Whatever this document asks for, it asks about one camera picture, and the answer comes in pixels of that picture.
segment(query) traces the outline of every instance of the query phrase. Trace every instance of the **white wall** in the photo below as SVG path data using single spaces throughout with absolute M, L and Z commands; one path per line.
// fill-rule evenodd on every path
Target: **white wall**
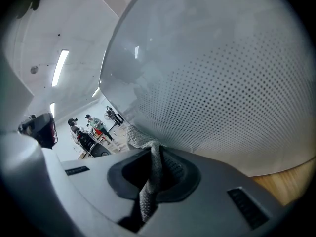
M 71 139 L 68 119 L 77 118 L 77 124 L 86 127 L 88 122 L 85 116 L 90 114 L 91 116 L 100 119 L 106 126 L 107 130 L 110 130 L 114 125 L 114 122 L 112 120 L 104 119 L 104 113 L 107 105 L 112 107 L 109 101 L 102 96 L 99 101 L 83 106 L 76 112 L 70 113 L 56 122 L 58 142 L 53 147 L 53 151 L 58 155 L 60 161 L 76 160 L 83 152 L 82 148 Z

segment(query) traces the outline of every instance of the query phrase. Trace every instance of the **wooden surface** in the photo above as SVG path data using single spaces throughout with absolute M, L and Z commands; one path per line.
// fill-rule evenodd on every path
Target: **wooden surface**
M 295 168 L 265 176 L 252 177 L 283 205 L 304 194 L 316 168 L 316 158 Z

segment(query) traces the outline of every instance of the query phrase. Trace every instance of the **wooden floor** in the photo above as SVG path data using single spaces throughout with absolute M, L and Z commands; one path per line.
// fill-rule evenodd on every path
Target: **wooden floor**
M 126 126 L 124 123 L 120 127 L 115 126 L 110 131 L 111 136 L 114 138 L 114 143 L 121 148 L 121 151 L 118 151 L 110 146 L 109 150 L 111 153 L 117 154 L 128 151 L 125 136 Z M 305 192 L 315 168 L 316 158 L 290 170 L 271 175 L 252 177 L 252 179 L 266 188 L 281 204 L 286 205 L 298 199 Z

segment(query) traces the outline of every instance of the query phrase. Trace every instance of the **ventilation slot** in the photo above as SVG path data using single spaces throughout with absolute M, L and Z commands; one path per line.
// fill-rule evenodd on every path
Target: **ventilation slot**
M 251 201 L 242 189 L 227 191 L 252 229 L 268 221 L 267 216 Z

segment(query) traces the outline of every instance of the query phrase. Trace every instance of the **person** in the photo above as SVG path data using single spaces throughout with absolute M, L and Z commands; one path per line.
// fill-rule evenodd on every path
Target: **person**
M 112 136 L 108 133 L 108 131 L 105 129 L 102 121 L 100 121 L 100 119 L 98 118 L 94 118 L 91 117 L 89 114 L 87 114 L 85 116 L 86 119 L 88 119 L 90 121 L 90 125 L 94 128 L 99 130 L 100 132 L 102 132 L 103 134 L 105 134 L 106 136 L 108 136 L 108 138 L 113 141 Z
M 111 116 L 114 116 L 114 118 L 115 118 L 115 120 L 113 120 L 112 118 L 112 120 L 117 124 L 117 125 L 121 125 L 121 124 L 123 124 L 123 118 L 120 116 L 120 118 L 122 119 L 122 121 L 117 117 L 117 115 L 116 115 L 116 113 L 114 112 L 114 110 L 110 107 L 110 106 L 108 106 L 107 105 L 107 114 L 108 114 L 108 116 L 111 118 Z
M 73 139 L 73 141 L 79 145 L 79 141 L 77 139 L 77 134 L 76 132 L 79 131 L 79 130 L 84 130 L 84 128 L 80 125 L 77 125 L 77 121 L 78 119 L 74 119 L 74 118 L 70 118 L 68 119 L 68 125 L 70 127 L 70 135 L 71 135 L 71 138 Z

